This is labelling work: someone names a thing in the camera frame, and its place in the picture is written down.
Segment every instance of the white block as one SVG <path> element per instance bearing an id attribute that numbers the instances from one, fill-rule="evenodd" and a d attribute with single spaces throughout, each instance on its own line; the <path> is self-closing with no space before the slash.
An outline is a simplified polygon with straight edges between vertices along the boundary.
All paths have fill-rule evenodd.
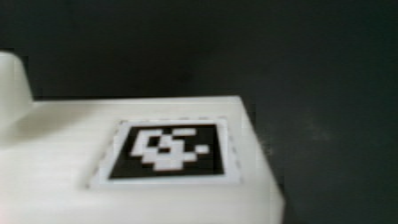
<path id="1" fill-rule="evenodd" d="M 18 57 L 0 52 L 0 130 L 25 116 L 32 108 L 32 95 Z"/>
<path id="2" fill-rule="evenodd" d="M 14 130 L 0 135 L 0 223 L 279 224 L 284 202 L 240 98 L 48 101 L 34 103 L 29 112 L 21 67 L 11 66 L 18 62 L 9 56 L 5 58 L 0 68 L 7 72 L 0 79 L 14 88 L 5 88 L 2 93 L 14 94 L 20 103 L 0 95 L 2 106 L 13 108 L 2 110 L 0 119 L 11 126 L 5 130 Z M 11 81 L 13 69 L 18 82 Z M 133 136 L 128 131 L 137 126 L 151 129 L 151 125 L 156 127 L 169 122 L 180 126 L 192 122 L 201 125 L 217 123 L 220 174 L 110 179 L 107 172 L 116 167 L 112 162 L 123 158 L 117 157 L 123 147 L 133 148 L 133 143 L 126 143 L 126 137 Z M 158 137 L 172 135 L 172 132 L 155 132 Z M 185 130 L 187 133 L 185 137 L 196 138 L 201 128 Z M 188 142 L 185 137 L 181 140 L 180 136 L 176 142 Z M 160 153 L 156 142 L 153 144 L 149 151 Z M 199 142 L 197 148 L 178 159 L 196 165 L 213 152 L 213 145 Z M 187 167 L 183 164 L 172 172 L 185 172 Z"/>

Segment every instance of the white object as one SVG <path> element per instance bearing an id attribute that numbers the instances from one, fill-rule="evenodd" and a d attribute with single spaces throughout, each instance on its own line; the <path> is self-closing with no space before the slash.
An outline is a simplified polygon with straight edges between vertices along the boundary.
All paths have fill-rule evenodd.
<path id="1" fill-rule="evenodd" d="M 32 95 L 18 57 L 0 52 L 0 130 L 27 115 Z"/>
<path id="2" fill-rule="evenodd" d="M 25 78 L 11 78 L 23 74 L 18 59 L 2 54 L 0 60 L 0 105 L 13 108 L 2 109 L 0 120 L 4 130 L 14 129 L 0 135 L 0 222 L 279 224 L 283 197 L 240 98 L 48 101 L 30 110 Z M 14 101 L 4 94 L 14 94 Z M 112 138 L 121 121 L 220 116 L 240 161 L 238 184 L 87 188 L 103 154 L 119 144 Z"/>

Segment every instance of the white pixel pattern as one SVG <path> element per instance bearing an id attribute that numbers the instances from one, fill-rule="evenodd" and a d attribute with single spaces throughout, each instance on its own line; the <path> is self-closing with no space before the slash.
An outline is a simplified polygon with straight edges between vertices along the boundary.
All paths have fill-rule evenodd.
<path id="1" fill-rule="evenodd" d="M 176 128 L 172 135 L 162 134 L 162 129 L 140 130 L 130 152 L 132 156 L 142 156 L 140 162 L 153 164 L 155 171 L 183 170 L 183 163 L 197 161 L 197 154 L 210 153 L 208 145 L 196 146 L 196 152 L 185 152 L 183 140 L 174 140 L 172 136 L 196 136 L 194 128 Z M 160 137 L 158 147 L 149 147 L 151 137 Z M 160 148 L 169 148 L 169 153 L 160 153 Z"/>

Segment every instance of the black backdrop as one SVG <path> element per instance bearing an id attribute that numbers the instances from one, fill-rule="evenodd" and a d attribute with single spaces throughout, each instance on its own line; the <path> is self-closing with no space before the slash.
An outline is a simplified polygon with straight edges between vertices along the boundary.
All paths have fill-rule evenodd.
<path id="1" fill-rule="evenodd" d="M 396 3 L 0 0 L 37 100 L 244 97 L 284 223 L 398 219 Z"/>

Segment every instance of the dark background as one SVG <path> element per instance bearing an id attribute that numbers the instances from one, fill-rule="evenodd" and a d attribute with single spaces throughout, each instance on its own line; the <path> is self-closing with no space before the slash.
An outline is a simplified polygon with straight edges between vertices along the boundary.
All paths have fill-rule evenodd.
<path id="1" fill-rule="evenodd" d="M 398 220 L 396 4 L 0 0 L 37 100 L 244 97 L 288 224 Z"/>

